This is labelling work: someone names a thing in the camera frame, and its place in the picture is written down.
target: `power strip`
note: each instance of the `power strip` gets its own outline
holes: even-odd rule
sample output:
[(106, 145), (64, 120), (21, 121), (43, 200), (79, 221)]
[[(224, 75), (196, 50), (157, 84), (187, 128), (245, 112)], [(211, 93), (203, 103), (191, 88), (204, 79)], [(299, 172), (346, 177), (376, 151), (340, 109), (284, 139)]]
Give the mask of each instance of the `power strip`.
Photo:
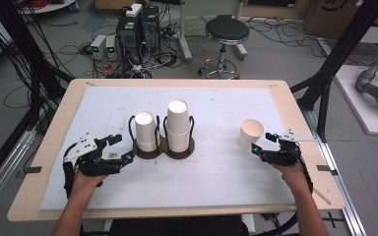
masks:
[(133, 10), (128, 10), (125, 14), (127, 15), (127, 17), (136, 18), (138, 14), (140, 13), (141, 9), (143, 8), (143, 5), (138, 4), (138, 3), (133, 3), (133, 5), (131, 5), (131, 8)]

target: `person's arm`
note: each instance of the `person's arm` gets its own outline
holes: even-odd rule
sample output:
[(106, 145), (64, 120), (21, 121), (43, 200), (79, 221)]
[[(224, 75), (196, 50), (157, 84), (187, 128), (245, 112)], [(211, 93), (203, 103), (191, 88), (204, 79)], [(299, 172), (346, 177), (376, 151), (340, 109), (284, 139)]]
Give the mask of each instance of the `person's arm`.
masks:
[(79, 235), (82, 215), (91, 201), (96, 185), (104, 178), (106, 176), (85, 176), (81, 171), (78, 171), (73, 182), (69, 201), (61, 213), (57, 226), (53, 231), (53, 236)]
[(306, 182), (300, 165), (296, 163), (293, 166), (272, 166), (282, 173), (284, 180), (293, 194), (296, 203), (300, 236), (329, 235), (321, 218), (321, 214), (309, 191), (308, 183)]

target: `wooden tabletop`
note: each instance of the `wooden tabletop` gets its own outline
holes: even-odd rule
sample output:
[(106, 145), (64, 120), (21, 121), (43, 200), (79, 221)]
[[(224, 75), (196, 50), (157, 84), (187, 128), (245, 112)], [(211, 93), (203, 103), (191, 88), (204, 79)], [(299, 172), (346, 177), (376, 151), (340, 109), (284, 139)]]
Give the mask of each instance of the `wooden tabletop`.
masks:
[[(311, 135), (306, 121), (300, 112), (289, 87), (283, 81), (261, 80), (102, 80), (76, 79), (72, 81), (60, 103), (59, 108), (43, 138), (31, 166), (42, 166), (39, 173), (28, 174), (18, 195), (8, 212), (11, 221), (35, 221), (58, 219), (61, 210), (40, 210), (39, 206), (47, 187), (49, 175), (67, 131), (81, 104), (87, 87), (191, 87), (191, 88), (263, 88), (269, 89), (279, 111), (283, 126), (303, 134)], [(318, 209), (340, 209), (345, 206), (343, 197), (331, 172), (318, 171), (317, 165), (326, 165), (326, 161), (315, 142), (300, 142), (302, 156), (305, 159), (314, 183), (314, 200)], [(294, 206), (199, 206), (174, 208), (138, 208), (138, 209), (93, 209), (84, 214), (84, 218), (115, 217), (153, 217), (182, 215), (212, 215), (252, 212), (293, 211)]]

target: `black chair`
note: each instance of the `black chair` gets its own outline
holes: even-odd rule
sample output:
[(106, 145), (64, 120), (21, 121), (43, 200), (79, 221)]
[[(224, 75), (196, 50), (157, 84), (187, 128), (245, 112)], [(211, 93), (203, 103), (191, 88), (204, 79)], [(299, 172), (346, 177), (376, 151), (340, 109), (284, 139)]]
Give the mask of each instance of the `black chair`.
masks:
[(203, 78), (208, 79), (239, 79), (239, 73), (234, 63), (225, 59), (225, 47), (236, 45), (247, 40), (249, 28), (242, 22), (231, 17), (217, 17), (207, 22), (205, 33), (213, 41), (220, 42), (218, 58), (206, 60), (198, 71)]

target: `white paper cup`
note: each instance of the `white paper cup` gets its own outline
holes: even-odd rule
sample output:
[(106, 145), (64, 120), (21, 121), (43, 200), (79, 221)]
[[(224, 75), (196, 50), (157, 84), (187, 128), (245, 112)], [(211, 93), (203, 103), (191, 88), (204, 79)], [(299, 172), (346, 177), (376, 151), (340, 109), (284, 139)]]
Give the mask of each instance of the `white paper cup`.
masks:
[(153, 151), (156, 150), (158, 147), (156, 147), (156, 142), (152, 142), (151, 144), (142, 144), (139, 141), (137, 141), (138, 148), (142, 151)]
[(190, 130), (181, 135), (167, 131), (168, 147), (171, 151), (182, 152), (189, 148)]
[(262, 123), (254, 119), (247, 119), (241, 123), (238, 144), (242, 148), (251, 148), (251, 143), (256, 143), (264, 133), (265, 129)]
[(184, 100), (172, 100), (167, 110), (167, 131), (183, 134), (190, 128), (188, 105)]
[(148, 111), (140, 112), (135, 117), (136, 139), (142, 144), (151, 144), (156, 141), (156, 122), (153, 114)]

